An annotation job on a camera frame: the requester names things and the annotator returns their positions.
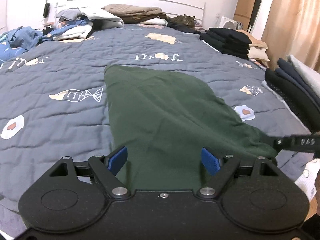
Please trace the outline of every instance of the orange curtain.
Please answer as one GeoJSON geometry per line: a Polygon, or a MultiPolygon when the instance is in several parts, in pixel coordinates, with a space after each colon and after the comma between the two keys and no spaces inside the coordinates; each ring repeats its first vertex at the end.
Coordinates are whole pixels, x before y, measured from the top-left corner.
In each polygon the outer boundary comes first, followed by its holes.
{"type": "Polygon", "coordinates": [[[261,40],[270,68],[292,54],[320,72],[320,0],[273,0],[261,40]]]}

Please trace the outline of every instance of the green cloth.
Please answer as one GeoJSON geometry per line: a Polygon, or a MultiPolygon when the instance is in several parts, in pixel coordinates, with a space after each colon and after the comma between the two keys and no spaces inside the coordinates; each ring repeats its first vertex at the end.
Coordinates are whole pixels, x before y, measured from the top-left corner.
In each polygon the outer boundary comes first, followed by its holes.
{"type": "Polygon", "coordinates": [[[204,146],[240,158],[277,155],[196,77],[118,65],[104,77],[115,147],[128,148],[117,177],[131,190],[198,189],[204,146]]]}

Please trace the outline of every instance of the blue gripper pad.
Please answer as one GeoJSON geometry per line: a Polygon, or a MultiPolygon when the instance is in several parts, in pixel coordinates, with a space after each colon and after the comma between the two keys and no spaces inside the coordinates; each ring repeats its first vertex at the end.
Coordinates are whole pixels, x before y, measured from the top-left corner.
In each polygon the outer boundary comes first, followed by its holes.
{"type": "Polygon", "coordinates": [[[201,162],[206,167],[211,176],[213,176],[220,170],[219,160],[204,148],[202,148],[201,150],[201,162]]]}
{"type": "Polygon", "coordinates": [[[128,159],[127,147],[121,148],[115,155],[109,159],[108,170],[113,175],[117,175],[128,159]]]}

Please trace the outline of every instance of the silver screw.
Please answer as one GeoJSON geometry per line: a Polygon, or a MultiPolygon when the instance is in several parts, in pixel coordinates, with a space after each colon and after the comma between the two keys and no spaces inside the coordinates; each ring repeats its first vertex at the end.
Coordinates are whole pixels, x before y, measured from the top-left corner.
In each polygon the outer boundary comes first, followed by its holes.
{"type": "Polygon", "coordinates": [[[161,193],[160,197],[161,198],[167,198],[167,197],[169,197],[169,194],[168,193],[161,193]]]}
{"type": "Polygon", "coordinates": [[[125,188],[125,187],[115,187],[113,190],[112,190],[112,193],[117,195],[117,196],[122,196],[124,194],[127,194],[128,193],[128,190],[125,188]]]}
{"type": "Polygon", "coordinates": [[[203,187],[200,189],[200,193],[205,196],[211,196],[216,193],[216,191],[212,187],[203,187]]]}

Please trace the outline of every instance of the cat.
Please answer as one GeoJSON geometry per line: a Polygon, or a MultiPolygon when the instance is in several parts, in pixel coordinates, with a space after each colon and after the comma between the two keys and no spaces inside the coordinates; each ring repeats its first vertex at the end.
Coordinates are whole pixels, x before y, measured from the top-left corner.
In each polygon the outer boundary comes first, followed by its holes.
{"type": "Polygon", "coordinates": [[[179,15],[175,18],[170,18],[170,22],[185,25],[189,29],[195,30],[195,16],[179,15]]]}

